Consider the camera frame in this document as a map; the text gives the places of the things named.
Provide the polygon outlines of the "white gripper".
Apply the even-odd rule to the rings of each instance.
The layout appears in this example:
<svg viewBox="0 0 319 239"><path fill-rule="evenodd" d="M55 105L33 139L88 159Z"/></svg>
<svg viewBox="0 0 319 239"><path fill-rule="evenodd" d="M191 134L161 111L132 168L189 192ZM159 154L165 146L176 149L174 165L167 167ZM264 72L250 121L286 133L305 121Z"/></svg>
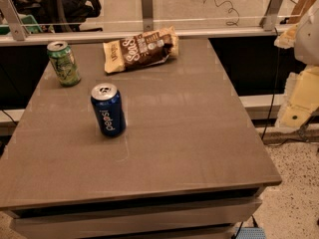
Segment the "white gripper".
<svg viewBox="0 0 319 239"><path fill-rule="evenodd" d="M293 48L296 39L297 24L284 31L274 41L278 48ZM277 114L275 125L298 129L302 127L319 108L319 67L307 66L299 74L290 73L287 103Z"/></svg>

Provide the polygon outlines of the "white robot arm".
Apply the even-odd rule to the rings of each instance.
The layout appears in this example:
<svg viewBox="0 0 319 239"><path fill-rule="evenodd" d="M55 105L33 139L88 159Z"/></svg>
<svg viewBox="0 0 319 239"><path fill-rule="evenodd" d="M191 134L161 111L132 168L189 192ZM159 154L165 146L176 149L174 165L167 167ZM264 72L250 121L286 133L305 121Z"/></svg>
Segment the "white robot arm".
<svg viewBox="0 0 319 239"><path fill-rule="evenodd" d="M290 73L276 125L296 130L319 108L319 0L301 20L276 38L278 48L294 49L297 61L306 65L299 73Z"/></svg>

